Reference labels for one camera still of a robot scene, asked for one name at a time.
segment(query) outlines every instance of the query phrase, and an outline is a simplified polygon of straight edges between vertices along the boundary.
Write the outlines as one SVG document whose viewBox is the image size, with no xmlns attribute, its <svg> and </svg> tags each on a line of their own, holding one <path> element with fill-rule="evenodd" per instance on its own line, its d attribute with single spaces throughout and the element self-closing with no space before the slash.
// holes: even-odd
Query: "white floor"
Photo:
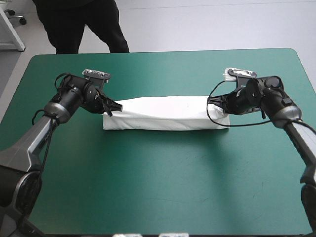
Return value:
<svg viewBox="0 0 316 237">
<path fill-rule="evenodd" d="M 117 4 L 131 52 L 289 47 L 298 53 L 316 89 L 316 0 L 117 0 Z M 28 20 L 25 26 L 13 22 L 27 48 L 16 57 L 16 64 L 6 59 L 16 52 L 0 52 L 0 70 L 6 71 L 0 75 L 0 121 L 29 60 L 55 52 L 31 0 L 13 0 L 8 6 Z M 79 51 L 109 52 L 88 28 Z"/>
</svg>

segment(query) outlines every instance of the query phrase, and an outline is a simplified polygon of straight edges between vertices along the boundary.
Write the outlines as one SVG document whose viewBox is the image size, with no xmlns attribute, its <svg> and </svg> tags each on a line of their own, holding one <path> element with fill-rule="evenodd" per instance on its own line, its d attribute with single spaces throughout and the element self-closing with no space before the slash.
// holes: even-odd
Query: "office chair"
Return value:
<svg viewBox="0 0 316 237">
<path fill-rule="evenodd" d="M 27 23 L 26 19 L 24 18 L 24 16 L 16 16 L 15 15 L 15 11 L 7 9 L 4 10 L 4 13 L 8 13 L 8 19 L 12 19 L 12 18 L 19 18 L 19 22 L 21 25 L 25 25 Z"/>
</svg>

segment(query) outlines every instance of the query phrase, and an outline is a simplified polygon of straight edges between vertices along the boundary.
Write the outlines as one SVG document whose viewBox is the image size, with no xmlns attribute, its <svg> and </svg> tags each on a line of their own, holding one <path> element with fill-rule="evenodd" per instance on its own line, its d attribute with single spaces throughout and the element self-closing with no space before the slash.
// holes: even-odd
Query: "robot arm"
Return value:
<svg viewBox="0 0 316 237">
<path fill-rule="evenodd" d="M 121 111 L 122 105 L 103 93 L 110 74 L 84 70 L 84 78 L 63 77 L 57 94 L 44 108 L 44 116 L 12 147 L 0 152 L 0 237 L 40 237 L 44 234 L 28 222 L 41 189 L 42 164 L 39 154 L 53 130 L 66 123 L 82 107 L 91 113 Z"/>
<path fill-rule="evenodd" d="M 256 78 L 251 71 L 227 68 L 225 81 L 235 81 L 236 89 L 229 94 L 209 97 L 208 104 L 215 104 L 228 114 L 243 115 L 261 111 L 275 127 L 282 128 L 299 152 L 306 169 L 300 183 L 302 203 L 312 230 L 316 231 L 316 134 L 302 123 L 302 112 L 284 92 L 280 77 Z"/>
</svg>

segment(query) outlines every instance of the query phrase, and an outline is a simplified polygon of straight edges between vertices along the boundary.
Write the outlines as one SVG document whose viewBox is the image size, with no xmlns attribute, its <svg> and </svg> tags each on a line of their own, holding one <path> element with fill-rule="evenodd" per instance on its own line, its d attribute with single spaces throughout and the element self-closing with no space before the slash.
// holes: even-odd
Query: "chair wheel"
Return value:
<svg viewBox="0 0 316 237">
<path fill-rule="evenodd" d="M 25 20 L 25 18 L 21 18 L 19 21 L 20 21 L 20 24 L 21 24 L 21 25 L 26 25 L 26 20 Z"/>
<path fill-rule="evenodd" d="M 15 11 L 9 10 L 9 11 L 8 11 L 8 14 L 9 14 L 10 16 L 14 16 L 14 15 L 15 15 Z"/>
</svg>

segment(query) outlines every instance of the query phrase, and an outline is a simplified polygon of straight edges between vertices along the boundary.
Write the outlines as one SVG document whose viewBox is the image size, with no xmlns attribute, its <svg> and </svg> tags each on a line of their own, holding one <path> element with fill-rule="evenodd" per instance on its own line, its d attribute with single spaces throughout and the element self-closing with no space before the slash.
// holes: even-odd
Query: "person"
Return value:
<svg viewBox="0 0 316 237">
<path fill-rule="evenodd" d="M 85 25 L 111 53 L 127 53 L 129 48 L 119 26 L 119 10 L 114 0 L 33 0 L 56 54 L 78 53 Z"/>
</svg>

